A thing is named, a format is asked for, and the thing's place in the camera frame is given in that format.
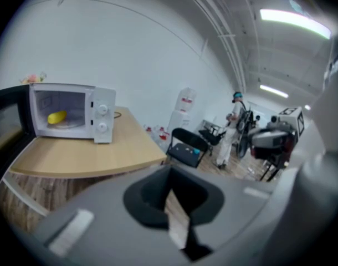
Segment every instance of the yellow object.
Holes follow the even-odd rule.
[[[61,110],[55,113],[51,113],[48,116],[47,121],[50,124],[57,124],[57,123],[60,123],[62,120],[64,120],[66,116],[67,116],[67,112],[65,110]]]

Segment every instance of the wire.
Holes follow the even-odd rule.
[[[114,117],[114,119],[119,118],[122,115],[120,112],[117,112],[117,111],[115,111],[115,113],[117,113],[117,115]]]

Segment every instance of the wooden tabletop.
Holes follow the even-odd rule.
[[[113,175],[161,163],[166,155],[128,108],[114,120],[112,143],[39,137],[20,155],[11,172],[52,178]]]

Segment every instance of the microwave knob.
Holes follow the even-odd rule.
[[[107,130],[106,123],[103,123],[103,122],[99,123],[97,130],[101,133],[106,132],[106,130]]]
[[[98,113],[101,115],[105,115],[108,111],[107,105],[106,104],[101,104],[98,106]]]

